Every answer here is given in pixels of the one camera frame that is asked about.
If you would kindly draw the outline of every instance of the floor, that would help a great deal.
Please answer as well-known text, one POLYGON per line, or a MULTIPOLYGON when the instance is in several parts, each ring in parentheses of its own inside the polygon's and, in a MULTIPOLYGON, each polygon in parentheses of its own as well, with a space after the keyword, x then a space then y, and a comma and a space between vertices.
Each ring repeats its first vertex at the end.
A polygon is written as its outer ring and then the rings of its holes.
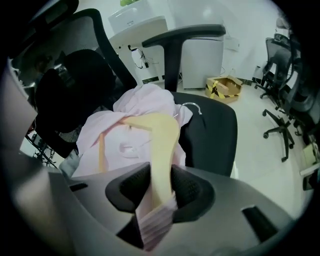
MULTIPOLYGON (((205 97, 204 89, 183 89, 178 92, 196 94, 205 97)), ((311 192, 302 188, 303 178, 299 171, 305 168, 302 150, 302 137, 295 135, 293 125, 289 127, 295 145, 289 150, 289 159, 282 163, 285 156, 284 142, 280 133, 270 133, 265 139, 263 133, 276 127, 274 121, 264 109, 286 119, 285 115, 275 110, 268 99, 260 99, 263 92, 254 86, 244 85, 239 99, 229 104, 234 109, 238 122, 238 141, 235 155, 235 168, 231 177, 251 185, 274 201, 293 218, 298 218, 308 202, 311 192)))

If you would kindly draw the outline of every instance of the cardboard box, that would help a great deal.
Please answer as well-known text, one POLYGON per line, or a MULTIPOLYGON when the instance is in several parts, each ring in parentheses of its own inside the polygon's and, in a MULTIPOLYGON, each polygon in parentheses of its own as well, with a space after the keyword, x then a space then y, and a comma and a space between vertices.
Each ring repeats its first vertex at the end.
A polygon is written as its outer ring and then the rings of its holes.
POLYGON ((206 80, 205 95, 210 99, 229 104, 241 93, 242 82, 231 76, 211 77, 206 80))

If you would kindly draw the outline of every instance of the chair seat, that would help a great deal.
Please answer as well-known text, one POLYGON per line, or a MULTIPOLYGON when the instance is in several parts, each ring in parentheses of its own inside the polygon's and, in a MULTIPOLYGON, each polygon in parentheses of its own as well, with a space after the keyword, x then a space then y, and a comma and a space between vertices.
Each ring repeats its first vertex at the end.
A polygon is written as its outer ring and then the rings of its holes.
POLYGON ((234 110, 203 96, 172 92, 176 104, 187 107, 193 116, 181 128, 179 143, 186 153, 185 165, 219 175, 230 176, 236 155, 238 125, 234 110))

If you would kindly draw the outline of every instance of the chair armrest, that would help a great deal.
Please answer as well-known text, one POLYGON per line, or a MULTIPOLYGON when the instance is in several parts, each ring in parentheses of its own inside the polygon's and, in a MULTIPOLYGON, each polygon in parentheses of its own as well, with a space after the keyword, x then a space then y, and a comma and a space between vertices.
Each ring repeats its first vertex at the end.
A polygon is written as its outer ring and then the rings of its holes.
POLYGON ((164 49, 164 87, 176 92, 181 64, 183 43, 188 39, 221 37, 226 33, 223 25, 192 25, 170 30, 142 42, 144 48, 162 46, 164 49))

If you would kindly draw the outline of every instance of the white wall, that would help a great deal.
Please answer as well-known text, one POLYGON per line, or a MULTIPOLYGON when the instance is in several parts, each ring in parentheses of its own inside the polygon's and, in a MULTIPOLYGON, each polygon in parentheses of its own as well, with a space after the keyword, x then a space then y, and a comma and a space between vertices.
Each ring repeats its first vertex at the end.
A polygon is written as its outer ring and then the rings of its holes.
MULTIPOLYGON (((165 16, 168 29, 173 29, 175 23, 168 1, 174 0, 148 0, 155 15, 165 16)), ((197 1, 200 0, 186 1, 194 1, 194 8, 197 8, 197 1)), ((269 0, 212 0, 212 5, 219 9, 227 35, 237 38, 240 44, 238 52, 224 50, 224 74, 250 80, 256 66, 261 66, 267 60, 265 40, 275 33, 278 17, 276 6, 269 0)), ((108 17, 122 8, 120 0, 79 0, 78 11, 87 8, 100 11, 106 35, 112 37, 114 32, 108 17)))

